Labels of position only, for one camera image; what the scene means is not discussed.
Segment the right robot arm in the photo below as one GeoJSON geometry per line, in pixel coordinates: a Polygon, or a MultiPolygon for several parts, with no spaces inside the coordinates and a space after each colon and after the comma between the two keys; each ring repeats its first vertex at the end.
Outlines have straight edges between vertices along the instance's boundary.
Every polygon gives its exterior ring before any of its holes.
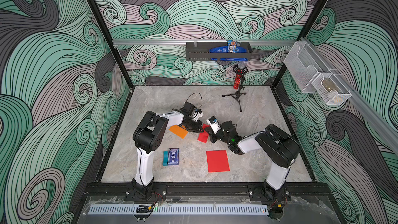
{"type": "Polygon", "coordinates": [[[299,153],[300,145],[288,133],[270,124],[257,133],[240,136],[232,121],[222,124],[212,116],[206,120],[209,125],[204,130],[209,134],[210,141],[222,141],[234,154],[244,155],[262,149],[271,160],[271,168],[264,181],[264,186],[251,189],[254,196],[261,201],[287,203],[288,193],[284,187],[292,165],[299,153]]]}

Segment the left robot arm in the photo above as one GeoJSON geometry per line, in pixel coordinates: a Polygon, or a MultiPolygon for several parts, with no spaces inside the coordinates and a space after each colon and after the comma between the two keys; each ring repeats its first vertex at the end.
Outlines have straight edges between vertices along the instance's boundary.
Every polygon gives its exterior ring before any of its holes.
{"type": "Polygon", "coordinates": [[[160,147],[168,128],[177,126],[184,131],[202,133],[204,131],[200,118],[203,111],[189,102],[183,107],[168,113],[157,114],[148,111],[133,133],[133,141],[137,150],[137,170],[132,179],[132,186],[126,192],[128,201],[152,198],[154,152],[160,147]]]}

